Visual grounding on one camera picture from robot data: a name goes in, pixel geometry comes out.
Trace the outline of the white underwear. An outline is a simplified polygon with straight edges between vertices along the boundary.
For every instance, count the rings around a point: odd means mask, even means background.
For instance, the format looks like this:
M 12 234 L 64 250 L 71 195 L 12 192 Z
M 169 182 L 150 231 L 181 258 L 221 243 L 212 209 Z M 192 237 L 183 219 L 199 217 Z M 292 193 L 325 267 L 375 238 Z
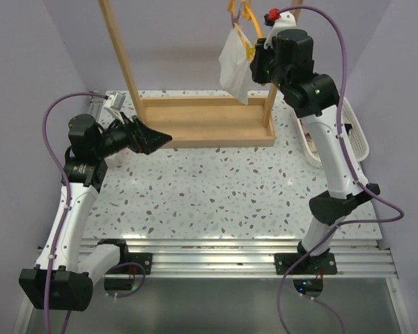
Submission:
M 219 56 L 221 87 L 241 104 L 248 105 L 251 81 L 247 52 L 238 32 L 231 29 Z

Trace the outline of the orange plastic hanger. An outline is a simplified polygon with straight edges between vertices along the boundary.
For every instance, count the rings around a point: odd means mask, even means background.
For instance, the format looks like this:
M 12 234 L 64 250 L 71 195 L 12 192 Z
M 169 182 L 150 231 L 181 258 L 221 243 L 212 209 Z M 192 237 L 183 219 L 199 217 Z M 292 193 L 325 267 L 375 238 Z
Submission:
M 252 22 L 254 25 L 254 29 L 256 31 L 257 37 L 263 38 L 261 27 L 254 14 L 254 11 L 251 9 L 251 0 L 248 0 L 248 1 L 241 0 L 240 5 L 237 5 L 235 0 L 229 0 L 228 5 L 227 5 L 227 12 L 230 13 L 231 16 L 233 15 L 234 17 L 239 17 L 238 24 L 235 25 L 235 28 L 233 29 L 237 33 L 243 47 L 244 47 L 244 42 L 249 41 L 249 40 L 247 39 L 246 35 L 242 32 L 242 29 L 240 26 L 241 17 L 243 17 L 245 20 L 249 22 Z

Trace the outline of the purple clothespin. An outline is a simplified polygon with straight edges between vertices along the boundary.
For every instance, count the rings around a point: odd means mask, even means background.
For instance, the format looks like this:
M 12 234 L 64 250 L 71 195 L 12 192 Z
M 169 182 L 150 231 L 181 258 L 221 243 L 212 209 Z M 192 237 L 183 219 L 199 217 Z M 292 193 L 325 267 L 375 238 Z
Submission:
M 239 17 L 234 17 L 233 15 L 231 16 L 231 25 L 233 28 L 235 28 L 235 25 L 238 24 L 239 21 Z

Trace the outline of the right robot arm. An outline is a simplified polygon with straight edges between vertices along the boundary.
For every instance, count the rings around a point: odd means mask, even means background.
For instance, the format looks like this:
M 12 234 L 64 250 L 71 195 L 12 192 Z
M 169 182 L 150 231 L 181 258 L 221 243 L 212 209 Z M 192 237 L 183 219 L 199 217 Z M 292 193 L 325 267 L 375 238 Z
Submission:
M 330 252 L 335 230 L 356 208 L 380 194 L 379 186 L 359 171 L 356 158 L 343 155 L 342 149 L 351 144 L 345 125 L 336 119 L 341 112 L 339 93 L 330 76 L 314 72 L 313 47 L 306 31 L 287 29 L 270 43 L 258 39 L 251 62 L 253 81 L 275 84 L 308 129 L 327 179 L 327 190 L 309 200 L 313 218 L 297 250 L 275 254 L 279 275 L 336 274 Z

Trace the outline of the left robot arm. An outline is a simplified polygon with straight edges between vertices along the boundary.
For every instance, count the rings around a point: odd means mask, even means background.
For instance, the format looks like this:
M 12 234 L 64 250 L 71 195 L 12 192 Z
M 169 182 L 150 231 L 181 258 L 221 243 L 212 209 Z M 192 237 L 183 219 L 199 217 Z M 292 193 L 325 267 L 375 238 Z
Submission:
M 65 152 L 61 198 L 56 218 L 42 253 L 32 269 L 22 269 L 19 284 L 39 310 L 84 311 L 93 288 L 107 272 L 123 273 L 134 262 L 122 239 L 102 239 L 84 260 L 79 249 L 86 222 L 107 173 L 105 159 L 124 149 L 152 154 L 172 136 L 147 127 L 133 116 L 122 115 L 103 129 L 89 114 L 68 123 L 70 147 Z

